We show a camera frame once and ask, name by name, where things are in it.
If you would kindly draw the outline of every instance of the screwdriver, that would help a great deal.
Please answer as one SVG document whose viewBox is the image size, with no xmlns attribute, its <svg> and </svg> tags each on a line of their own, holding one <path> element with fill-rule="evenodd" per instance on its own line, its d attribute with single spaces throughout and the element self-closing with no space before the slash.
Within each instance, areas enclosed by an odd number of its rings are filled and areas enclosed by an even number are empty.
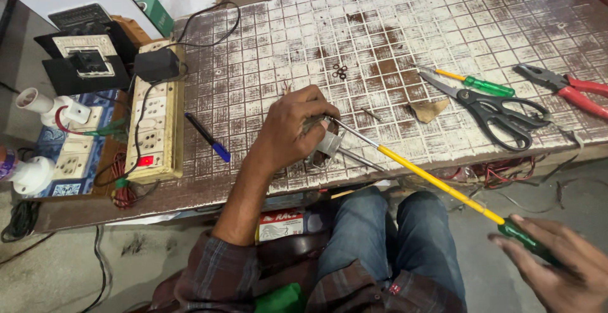
<svg viewBox="0 0 608 313">
<path fill-rule="evenodd" d="M 377 144 L 376 142 L 369 139 L 365 135 L 361 134 L 357 130 L 354 130 L 353 128 L 347 126 L 340 120 L 337 120 L 335 118 L 332 118 L 332 119 L 334 120 L 334 122 L 336 122 L 336 124 L 343 127 L 345 130 L 348 130 L 349 132 L 353 133 L 356 137 L 359 137 L 361 140 L 364 140 L 369 145 L 375 147 L 380 153 L 390 157 L 391 159 L 393 159 L 394 161 L 396 161 L 403 167 L 411 170 L 418 176 L 428 180 L 431 184 L 437 186 L 437 188 L 439 188 L 440 190 L 442 190 L 442 191 L 448 193 L 449 195 L 451 195 L 452 197 L 462 201 L 463 203 L 467 204 L 472 209 L 481 213 L 482 215 L 486 216 L 487 218 L 490 218 L 490 220 L 492 220 L 496 224 L 498 224 L 498 231 L 500 231 L 503 235 L 505 235 L 507 237 L 513 237 L 513 238 L 519 240 L 523 244 L 523 246 L 526 249 L 528 249 L 532 254 L 537 255 L 538 257 L 544 259 L 545 261 L 549 262 L 550 264 L 552 264 L 556 267 L 562 267 L 562 264 L 553 255 L 551 255 L 551 252 L 545 246 L 543 246 L 536 239 L 532 238 L 525 231 L 520 229 L 515 223 L 513 223 L 513 221 L 510 218 L 503 218 L 503 217 L 498 216 L 494 212 L 488 210 L 486 207 L 480 205 L 475 200 L 468 198 L 466 195 L 458 192 L 456 189 L 450 187 L 443 181 L 439 180 L 436 177 L 433 177 L 428 172 L 424 171 L 422 168 L 416 166 L 415 164 L 409 162 L 405 158 L 399 156 L 398 154 L 396 154 L 389 148 Z"/>
<path fill-rule="evenodd" d="M 458 79 L 465 86 L 473 86 L 476 89 L 480 89 L 481 91 L 485 91 L 494 96 L 513 97 L 515 95 L 515 90 L 511 89 L 510 87 L 498 85 L 496 83 L 492 83 L 489 81 L 481 81 L 481 80 L 475 78 L 474 76 L 463 77 L 463 76 L 455 75 L 453 73 L 450 73 L 450 72 L 447 72 L 444 70 L 440 70 L 439 68 L 422 66 L 422 65 L 415 64 L 411 61 L 408 61 L 408 63 L 412 64 L 414 66 L 421 67 L 421 68 L 426 68 L 427 70 L 433 71 L 439 75 L 444 75 L 444 76 L 448 76 L 453 79 Z"/>
</svg>

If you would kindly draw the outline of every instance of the knee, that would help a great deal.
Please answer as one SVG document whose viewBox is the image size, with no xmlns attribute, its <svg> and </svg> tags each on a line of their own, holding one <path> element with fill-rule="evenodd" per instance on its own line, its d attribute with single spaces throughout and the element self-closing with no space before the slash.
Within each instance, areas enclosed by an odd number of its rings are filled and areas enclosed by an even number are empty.
<svg viewBox="0 0 608 313">
<path fill-rule="evenodd" d="M 403 211 L 415 210 L 418 214 L 447 218 L 446 206 L 434 193 L 418 191 L 410 194 L 399 203 L 398 216 Z"/>
<path fill-rule="evenodd" d="M 376 186 L 364 188 L 363 190 L 345 196 L 342 206 L 348 206 L 351 210 L 379 213 L 384 215 L 388 208 L 386 200 L 380 194 Z"/>
</svg>

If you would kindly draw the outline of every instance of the green box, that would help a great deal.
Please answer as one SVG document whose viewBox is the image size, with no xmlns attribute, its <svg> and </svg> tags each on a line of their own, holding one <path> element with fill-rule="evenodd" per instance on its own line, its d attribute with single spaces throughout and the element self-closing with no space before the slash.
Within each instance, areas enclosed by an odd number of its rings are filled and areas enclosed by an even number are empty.
<svg viewBox="0 0 608 313">
<path fill-rule="evenodd" d="M 137 5 L 143 10 L 164 37 L 169 37 L 173 30 L 173 19 L 158 0 L 137 0 Z"/>
</svg>

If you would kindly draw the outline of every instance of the scissors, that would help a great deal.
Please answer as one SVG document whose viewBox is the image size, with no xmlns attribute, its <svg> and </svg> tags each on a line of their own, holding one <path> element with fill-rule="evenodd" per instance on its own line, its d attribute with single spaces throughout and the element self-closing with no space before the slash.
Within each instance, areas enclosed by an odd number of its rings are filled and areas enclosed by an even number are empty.
<svg viewBox="0 0 608 313">
<path fill-rule="evenodd" d="M 479 124 L 479 127 L 492 142 L 509 151 L 521 152 L 530 148 L 532 145 L 532 136 L 530 136 L 526 130 L 522 129 L 522 126 L 529 129 L 537 129 L 547 126 L 550 123 L 546 120 L 551 116 L 549 111 L 540 104 L 529 101 L 528 99 L 482 95 L 475 91 L 456 89 L 443 84 L 425 72 L 420 72 L 419 75 L 437 89 L 444 91 L 449 96 L 456 99 L 458 103 L 464 106 L 471 115 L 473 115 L 475 121 Z M 503 106 L 503 103 L 521 103 L 533 107 L 541 113 L 542 118 L 539 120 L 521 114 L 520 112 L 507 109 Z M 512 136 L 517 142 L 517 146 L 508 145 L 498 138 L 490 129 L 488 122 L 496 124 L 504 132 Z"/>
<path fill-rule="evenodd" d="M 608 98 L 608 85 L 592 81 L 580 81 L 571 76 L 560 76 L 547 69 L 526 64 L 518 64 L 515 71 L 522 74 L 530 81 L 542 85 L 558 96 L 572 103 L 590 114 L 608 120 L 608 108 L 585 97 L 581 92 L 595 93 Z"/>
</svg>

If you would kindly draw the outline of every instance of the black scissor handle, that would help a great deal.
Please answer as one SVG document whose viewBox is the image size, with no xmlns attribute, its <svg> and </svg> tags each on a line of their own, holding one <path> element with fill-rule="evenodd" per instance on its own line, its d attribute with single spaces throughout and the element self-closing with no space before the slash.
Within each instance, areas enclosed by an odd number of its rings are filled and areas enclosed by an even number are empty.
<svg viewBox="0 0 608 313">
<path fill-rule="evenodd" d="M 514 122 L 531 129 L 541 128 L 550 123 L 549 121 L 536 120 L 503 106 L 503 103 L 506 102 L 522 103 L 534 107 L 543 117 L 548 117 L 549 111 L 547 109 L 528 99 L 486 96 L 469 90 L 458 91 L 457 99 L 460 104 L 467 108 L 490 140 L 509 151 L 521 152 L 532 145 L 532 136 Z M 515 138 L 516 141 L 522 141 L 523 146 L 520 147 L 518 144 L 517 147 L 514 147 L 506 144 L 494 134 L 488 122 L 498 125 L 504 132 Z"/>
</svg>

